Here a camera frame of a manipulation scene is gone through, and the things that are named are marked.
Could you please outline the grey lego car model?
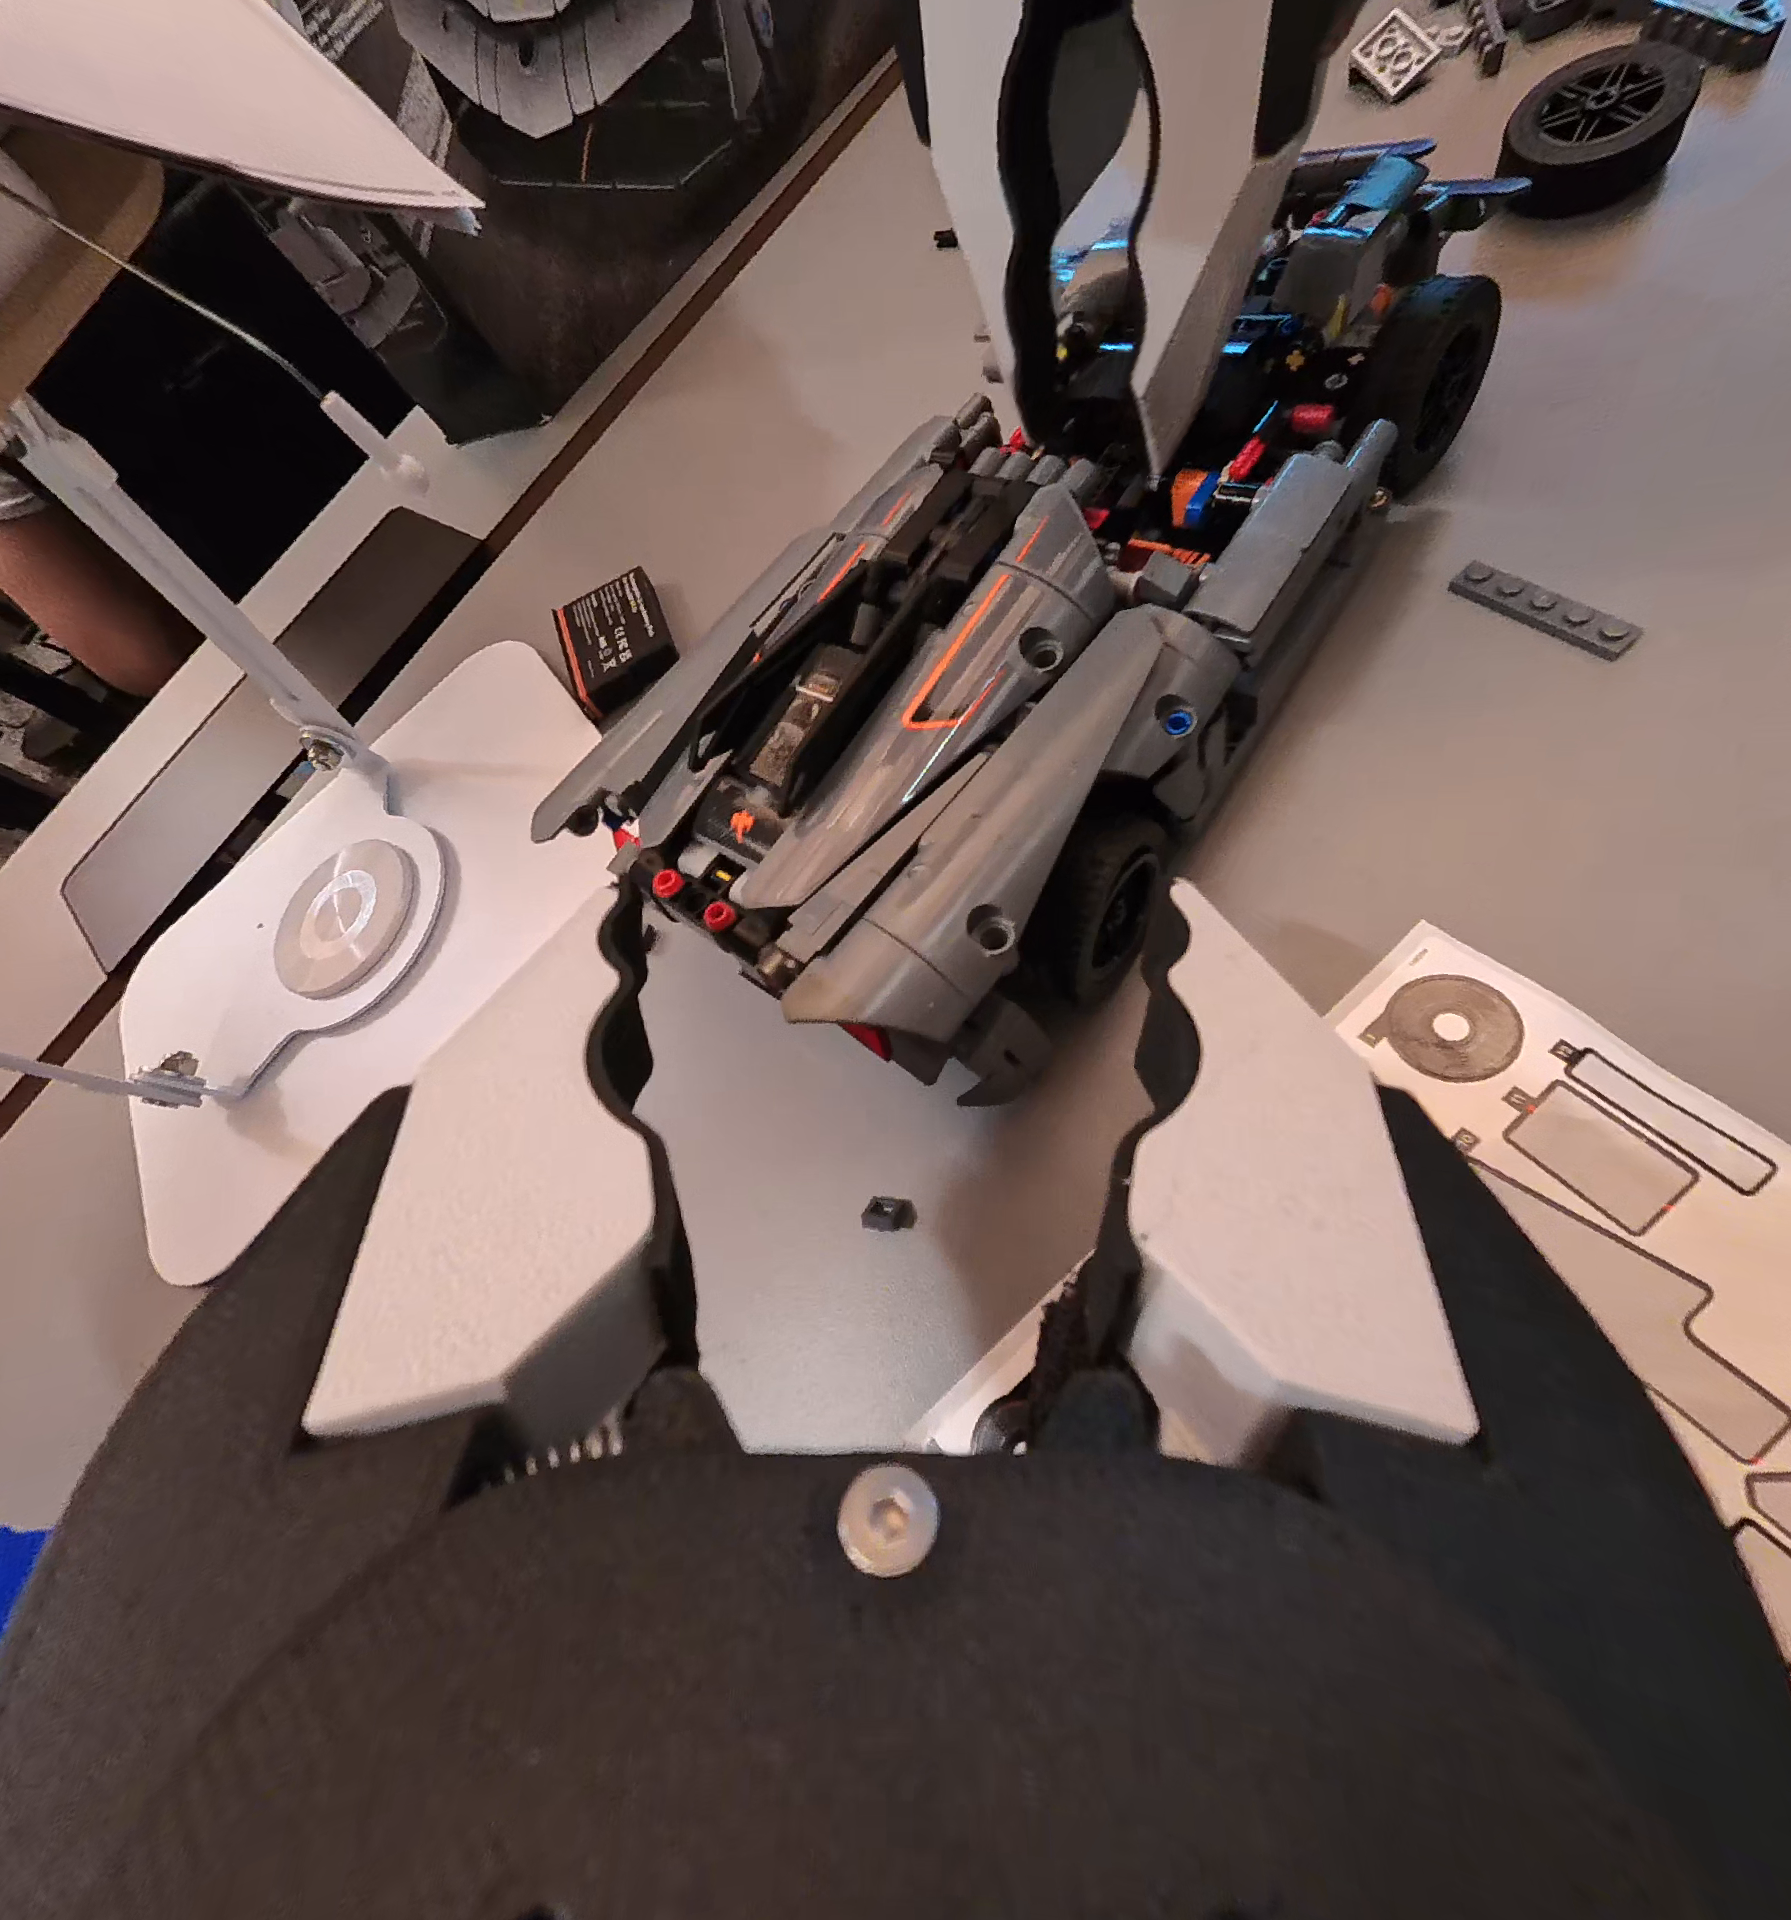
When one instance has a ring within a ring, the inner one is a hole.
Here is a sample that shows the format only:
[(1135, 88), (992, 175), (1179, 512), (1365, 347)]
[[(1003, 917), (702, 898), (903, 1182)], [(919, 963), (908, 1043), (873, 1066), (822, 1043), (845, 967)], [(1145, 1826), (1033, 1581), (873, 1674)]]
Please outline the grey lego car model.
[(1431, 140), (1291, 159), (1175, 457), (916, 429), (547, 795), (531, 838), (692, 926), (783, 1020), (965, 1108), (1141, 960), (1177, 851), (1257, 755), (1457, 441), (1501, 293), (1446, 242), (1530, 192)]

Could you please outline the paper parts template sheet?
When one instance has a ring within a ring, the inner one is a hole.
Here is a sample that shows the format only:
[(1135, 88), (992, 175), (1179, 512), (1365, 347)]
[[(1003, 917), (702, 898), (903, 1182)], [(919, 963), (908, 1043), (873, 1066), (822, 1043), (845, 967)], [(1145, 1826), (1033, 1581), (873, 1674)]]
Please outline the paper parts template sheet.
[(1329, 1020), (1647, 1384), (1791, 1668), (1791, 1147), (1428, 922)]

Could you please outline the lego instruction booklet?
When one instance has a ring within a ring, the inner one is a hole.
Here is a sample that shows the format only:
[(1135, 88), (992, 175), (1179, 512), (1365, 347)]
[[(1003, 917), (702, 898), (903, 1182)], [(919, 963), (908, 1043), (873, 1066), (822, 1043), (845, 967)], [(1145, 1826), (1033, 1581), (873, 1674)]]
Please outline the lego instruction booklet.
[(482, 206), (262, 2), (0, 2), (0, 115), (305, 200)]

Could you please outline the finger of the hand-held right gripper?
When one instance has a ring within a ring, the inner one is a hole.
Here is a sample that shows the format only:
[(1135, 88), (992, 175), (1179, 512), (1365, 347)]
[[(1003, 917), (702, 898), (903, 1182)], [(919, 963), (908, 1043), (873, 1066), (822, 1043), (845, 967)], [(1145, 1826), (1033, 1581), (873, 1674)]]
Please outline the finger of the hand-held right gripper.
[(1331, 2), (1135, 2), (1137, 93), (1117, 206), (1141, 296), (1128, 373), (1154, 482), (1212, 364), (1311, 127), (1334, 53)]
[(1062, 223), (1052, 103), (1078, 20), (1065, 2), (922, 2), (931, 163), (987, 347), (1033, 439), (1075, 439), (1057, 368), (1052, 243)]

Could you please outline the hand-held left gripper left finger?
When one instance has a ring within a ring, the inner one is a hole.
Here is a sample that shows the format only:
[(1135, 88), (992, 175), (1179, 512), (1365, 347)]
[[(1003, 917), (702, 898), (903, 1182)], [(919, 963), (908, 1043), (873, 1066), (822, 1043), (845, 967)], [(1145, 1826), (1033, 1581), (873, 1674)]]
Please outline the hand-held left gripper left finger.
[(599, 884), (415, 1074), (303, 1411), (311, 1438), (492, 1413), (571, 1447), (698, 1361), (637, 900)]

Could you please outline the black lego wheel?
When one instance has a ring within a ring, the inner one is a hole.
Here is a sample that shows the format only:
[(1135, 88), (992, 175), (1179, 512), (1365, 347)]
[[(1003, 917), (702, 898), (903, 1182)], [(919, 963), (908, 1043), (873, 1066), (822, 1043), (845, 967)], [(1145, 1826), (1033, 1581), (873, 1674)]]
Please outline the black lego wheel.
[(1507, 211), (1563, 219), (1627, 200), (1675, 157), (1701, 79), (1698, 55), (1657, 39), (1555, 68), (1506, 117), (1497, 175), (1528, 182)]

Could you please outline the white book stand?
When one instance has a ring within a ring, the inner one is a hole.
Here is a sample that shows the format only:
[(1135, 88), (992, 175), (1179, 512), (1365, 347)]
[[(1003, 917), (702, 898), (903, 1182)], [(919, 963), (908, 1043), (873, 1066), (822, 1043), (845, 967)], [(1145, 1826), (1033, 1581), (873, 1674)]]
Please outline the white book stand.
[(534, 647), (499, 641), (364, 742), (83, 437), (28, 392), (6, 401), (13, 453), (161, 583), (324, 769), (137, 960), (119, 1002), (124, 1074), (0, 1043), (12, 1079), (129, 1106), (151, 1260), (169, 1285), (201, 1285), (603, 882), (609, 844), (531, 839), (539, 805), (597, 734)]

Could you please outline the dark lego set box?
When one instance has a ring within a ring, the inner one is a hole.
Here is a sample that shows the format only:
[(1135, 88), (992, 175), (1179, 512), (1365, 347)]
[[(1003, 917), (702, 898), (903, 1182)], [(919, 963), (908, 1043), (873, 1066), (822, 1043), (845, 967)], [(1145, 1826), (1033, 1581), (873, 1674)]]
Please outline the dark lego set box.
[(555, 415), (887, 55), (908, 5), (298, 5), (474, 231), (247, 194), (451, 446)]

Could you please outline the black battery pack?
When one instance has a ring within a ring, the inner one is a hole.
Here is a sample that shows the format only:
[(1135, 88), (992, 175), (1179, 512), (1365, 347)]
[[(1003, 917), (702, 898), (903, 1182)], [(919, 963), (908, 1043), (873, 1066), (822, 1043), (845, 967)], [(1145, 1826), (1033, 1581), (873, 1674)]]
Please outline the black battery pack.
[(604, 728), (679, 662), (647, 572), (632, 565), (552, 611), (571, 696)]

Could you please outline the long grey lego plate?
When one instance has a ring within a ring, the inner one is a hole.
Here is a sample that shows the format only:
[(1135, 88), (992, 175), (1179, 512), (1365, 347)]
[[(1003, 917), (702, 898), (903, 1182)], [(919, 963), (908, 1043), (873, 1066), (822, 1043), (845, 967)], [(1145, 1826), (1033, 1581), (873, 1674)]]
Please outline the long grey lego plate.
[(1633, 620), (1491, 563), (1460, 565), (1447, 591), (1597, 660), (1621, 660), (1643, 633)]

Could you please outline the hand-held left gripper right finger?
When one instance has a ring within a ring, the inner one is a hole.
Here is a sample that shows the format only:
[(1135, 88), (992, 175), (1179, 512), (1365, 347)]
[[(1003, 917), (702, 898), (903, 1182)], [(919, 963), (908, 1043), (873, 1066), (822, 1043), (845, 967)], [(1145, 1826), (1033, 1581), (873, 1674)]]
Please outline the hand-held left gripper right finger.
[(1478, 1432), (1367, 1068), (1186, 881), (1146, 948), (1137, 1071), (1090, 1260), (1088, 1333), (1179, 1459), (1261, 1459), (1322, 1411)]

